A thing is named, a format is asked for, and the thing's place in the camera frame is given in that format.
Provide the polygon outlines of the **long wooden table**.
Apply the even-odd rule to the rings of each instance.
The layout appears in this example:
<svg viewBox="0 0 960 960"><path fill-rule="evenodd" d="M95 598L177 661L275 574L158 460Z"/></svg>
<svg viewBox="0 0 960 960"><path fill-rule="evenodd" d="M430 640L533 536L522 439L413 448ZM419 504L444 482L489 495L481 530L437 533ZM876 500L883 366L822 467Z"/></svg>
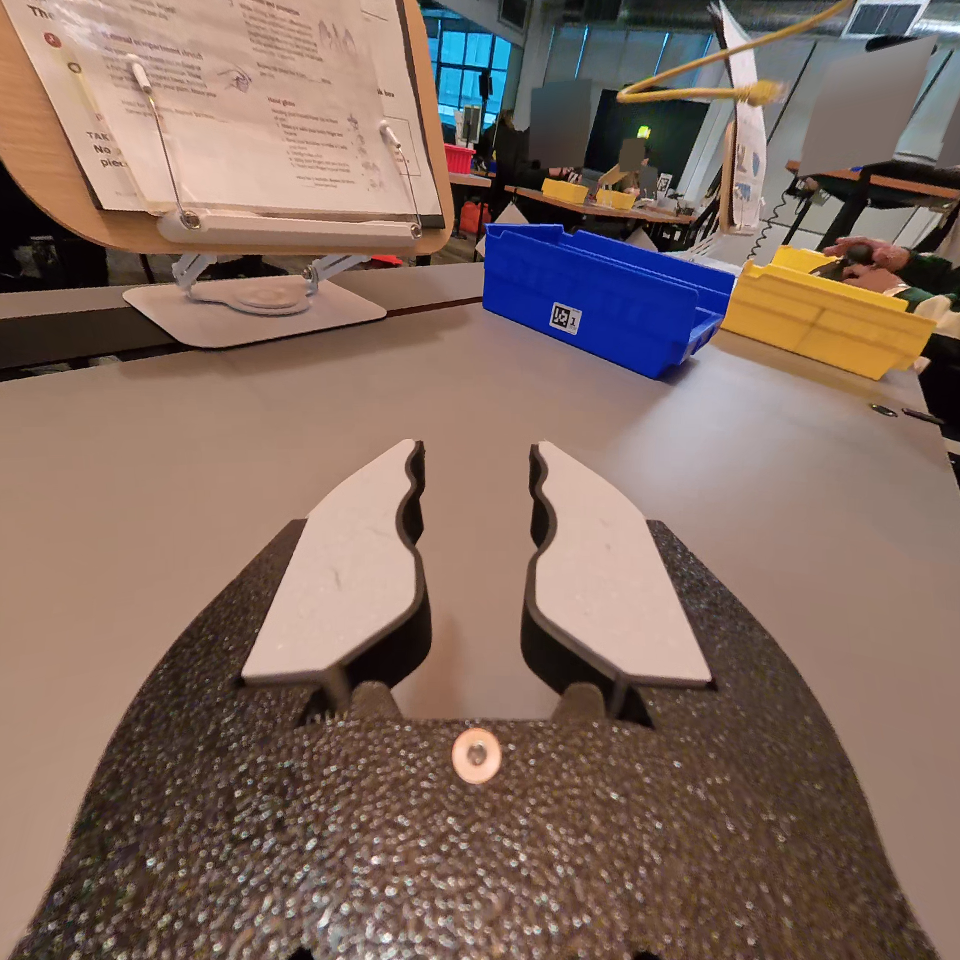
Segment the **long wooden table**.
<svg viewBox="0 0 960 960"><path fill-rule="evenodd" d="M634 221L654 225L678 225L689 226L696 222L697 217L689 214L672 214L663 210L650 207L634 208L629 210L620 210L613 207L597 203L575 203L561 198L546 196L542 191L532 190L524 187L507 186L506 191L517 197L522 197L534 202L541 203L548 207L559 210L581 214L582 216L591 216L595 218L606 218L620 221Z"/></svg>

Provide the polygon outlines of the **window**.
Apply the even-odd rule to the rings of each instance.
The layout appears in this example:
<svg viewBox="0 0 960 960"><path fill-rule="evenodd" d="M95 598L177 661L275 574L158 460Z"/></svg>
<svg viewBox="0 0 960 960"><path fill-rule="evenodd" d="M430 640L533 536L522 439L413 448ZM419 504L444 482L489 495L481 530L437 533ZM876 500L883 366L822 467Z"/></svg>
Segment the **window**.
<svg viewBox="0 0 960 960"><path fill-rule="evenodd" d="M444 122L464 107L482 108L481 127L495 124L502 108L514 45L505 38L438 22L438 35L429 38L437 86L438 111Z"/></svg>

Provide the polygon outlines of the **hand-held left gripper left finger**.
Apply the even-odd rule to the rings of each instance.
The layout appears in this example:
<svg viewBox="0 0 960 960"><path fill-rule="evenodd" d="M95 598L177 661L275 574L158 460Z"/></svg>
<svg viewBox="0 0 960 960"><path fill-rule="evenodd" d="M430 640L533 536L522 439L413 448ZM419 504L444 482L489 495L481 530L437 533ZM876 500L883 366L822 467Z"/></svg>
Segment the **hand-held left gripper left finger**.
<svg viewBox="0 0 960 960"><path fill-rule="evenodd" d="M404 438L309 512L242 668L245 686L316 684L345 701L366 682L392 689L424 662L425 487L425 445Z"/></svg>

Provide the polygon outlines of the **grey desk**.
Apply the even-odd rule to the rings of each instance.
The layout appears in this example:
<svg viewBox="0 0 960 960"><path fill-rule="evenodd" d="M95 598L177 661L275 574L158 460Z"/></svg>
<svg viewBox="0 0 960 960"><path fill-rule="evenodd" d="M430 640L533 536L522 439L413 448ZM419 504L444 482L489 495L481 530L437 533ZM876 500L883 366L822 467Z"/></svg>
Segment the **grey desk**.
<svg viewBox="0 0 960 960"><path fill-rule="evenodd" d="M2 384L2 954L159 658L291 520L426 450L414 717L542 718L520 652L530 445L665 522L769 630L869 797L921 923L958 900L958 491L916 377L722 331L652 381L486 313L477 270L358 275L390 316ZM887 417L869 409L894 409Z"/></svg>

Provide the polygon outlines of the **another person's forearm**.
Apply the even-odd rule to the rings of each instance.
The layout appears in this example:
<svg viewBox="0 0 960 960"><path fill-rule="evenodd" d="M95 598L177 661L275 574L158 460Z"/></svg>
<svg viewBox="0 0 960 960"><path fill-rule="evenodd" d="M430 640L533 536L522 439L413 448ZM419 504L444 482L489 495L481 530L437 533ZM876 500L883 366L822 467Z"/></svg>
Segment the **another person's forearm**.
<svg viewBox="0 0 960 960"><path fill-rule="evenodd" d="M938 319L959 309L959 268L934 254L910 251L894 275L904 288L894 296L904 300L907 312Z"/></svg>

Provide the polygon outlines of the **yellow plastic bin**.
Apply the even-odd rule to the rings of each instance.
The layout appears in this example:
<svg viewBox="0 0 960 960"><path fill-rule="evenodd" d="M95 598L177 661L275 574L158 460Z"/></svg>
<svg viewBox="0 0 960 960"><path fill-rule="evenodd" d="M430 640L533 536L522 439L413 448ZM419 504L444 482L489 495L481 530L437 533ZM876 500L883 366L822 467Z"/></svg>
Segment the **yellow plastic bin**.
<svg viewBox="0 0 960 960"><path fill-rule="evenodd" d="M936 320L908 313L902 299L813 273L834 261L792 246L765 266L748 260L722 329L874 381L909 369Z"/></svg>

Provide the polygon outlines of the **black screen panel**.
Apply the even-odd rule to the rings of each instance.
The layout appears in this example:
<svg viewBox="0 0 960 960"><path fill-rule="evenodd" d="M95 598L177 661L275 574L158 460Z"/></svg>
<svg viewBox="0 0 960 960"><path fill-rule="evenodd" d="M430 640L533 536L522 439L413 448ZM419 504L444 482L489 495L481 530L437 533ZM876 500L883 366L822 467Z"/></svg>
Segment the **black screen panel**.
<svg viewBox="0 0 960 960"><path fill-rule="evenodd" d="M645 142L646 157L660 173L678 178L684 173L694 144L706 119L709 105L688 100L651 103L619 103L617 91L600 94L583 166L604 172L618 162L625 140Z"/></svg>

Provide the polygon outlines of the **wooden table black legs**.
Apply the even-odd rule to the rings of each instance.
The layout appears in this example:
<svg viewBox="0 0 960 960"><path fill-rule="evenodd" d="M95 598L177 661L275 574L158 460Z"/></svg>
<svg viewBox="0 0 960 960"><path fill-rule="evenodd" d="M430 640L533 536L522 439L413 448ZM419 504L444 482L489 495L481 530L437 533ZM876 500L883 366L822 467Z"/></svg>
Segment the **wooden table black legs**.
<svg viewBox="0 0 960 960"><path fill-rule="evenodd" d="M800 162L789 160L785 170L798 179L814 180L828 196L842 203L844 212L927 208L944 210L959 196L957 168L939 169L930 164L889 160L865 169L839 169L800 174Z"/></svg>

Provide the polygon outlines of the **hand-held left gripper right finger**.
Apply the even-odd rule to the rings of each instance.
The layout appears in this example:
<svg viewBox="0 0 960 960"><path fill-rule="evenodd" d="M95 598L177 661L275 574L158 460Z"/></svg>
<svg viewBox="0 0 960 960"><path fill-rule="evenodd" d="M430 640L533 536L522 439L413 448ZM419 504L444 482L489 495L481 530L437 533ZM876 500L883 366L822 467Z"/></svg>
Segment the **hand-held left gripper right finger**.
<svg viewBox="0 0 960 960"><path fill-rule="evenodd" d="M712 670L642 511L558 445L529 455L530 559L521 653L563 694L576 683L621 712L629 690L705 690Z"/></svg>

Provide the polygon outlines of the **blue plastic bin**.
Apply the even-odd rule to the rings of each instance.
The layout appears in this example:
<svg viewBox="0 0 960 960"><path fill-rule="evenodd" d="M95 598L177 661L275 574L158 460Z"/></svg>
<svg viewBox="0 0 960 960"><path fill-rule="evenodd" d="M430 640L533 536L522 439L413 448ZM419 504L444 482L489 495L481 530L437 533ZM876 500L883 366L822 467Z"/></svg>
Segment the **blue plastic bin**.
<svg viewBox="0 0 960 960"><path fill-rule="evenodd" d="M644 378L714 337L737 277L559 224L491 223L483 306Z"/></svg>

